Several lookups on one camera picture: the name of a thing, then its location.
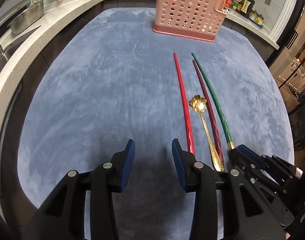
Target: white speckled countertop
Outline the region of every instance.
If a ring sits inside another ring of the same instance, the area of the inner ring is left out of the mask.
[[[19,35],[41,26],[17,49],[0,73],[0,131],[11,98],[33,60],[64,27],[101,1],[103,0],[65,0],[62,4],[55,2],[46,5],[44,16]],[[276,49],[278,48],[267,33],[238,13],[230,11],[227,18],[246,27]],[[8,31],[0,39],[0,44],[5,47],[19,36],[14,36]]]

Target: golden spoon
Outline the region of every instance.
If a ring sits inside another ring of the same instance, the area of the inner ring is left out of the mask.
[[[203,112],[206,110],[206,99],[205,98],[201,98],[200,95],[195,95],[194,98],[192,100],[190,100],[190,106],[193,107],[193,110],[196,113],[200,114],[200,117],[203,121],[203,125],[204,125],[204,129],[207,135],[207,139],[208,139],[208,144],[209,144],[209,149],[211,151],[211,159],[213,161],[214,164],[214,168],[216,171],[221,171],[221,162],[220,162],[220,158],[218,156],[218,153],[211,141],[211,137],[209,135],[209,131],[207,128],[207,124],[205,122],[204,116],[203,116]]]

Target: basket base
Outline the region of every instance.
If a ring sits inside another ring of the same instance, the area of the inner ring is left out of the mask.
[[[176,30],[176,33],[169,32],[170,29]],[[160,26],[160,25],[153,24],[152,30],[155,33],[169,34],[169,35],[173,35],[173,36],[179,36],[179,37],[200,40],[200,41],[215,42],[215,37],[212,35],[202,34],[203,37],[201,37],[201,35],[199,33],[191,32],[191,31],[187,31],[187,30],[183,30],[183,29],[175,29],[175,28],[169,28],[166,26]]]

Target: table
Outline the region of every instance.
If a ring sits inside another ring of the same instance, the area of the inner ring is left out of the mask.
[[[294,163],[283,99],[250,42],[224,26],[215,43],[157,34],[151,27],[154,15],[150,8],[114,8],[89,22],[41,81],[18,150],[22,189],[39,207],[69,170],[93,170],[134,139],[136,156],[128,186],[113,196],[121,240],[147,235],[151,240],[189,238],[195,194],[180,187],[171,155],[174,138],[187,149],[173,52],[188,100],[202,95],[192,64],[191,52],[196,54],[235,145]],[[189,110],[196,159],[211,166],[200,116]],[[227,165],[228,148],[215,108],[214,112]],[[204,116],[210,128],[208,114]],[[89,195],[85,228],[89,239]]]

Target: pink plastic basket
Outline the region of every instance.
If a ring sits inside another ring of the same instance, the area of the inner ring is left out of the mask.
[[[157,0],[156,33],[214,42],[226,17],[225,0]]]

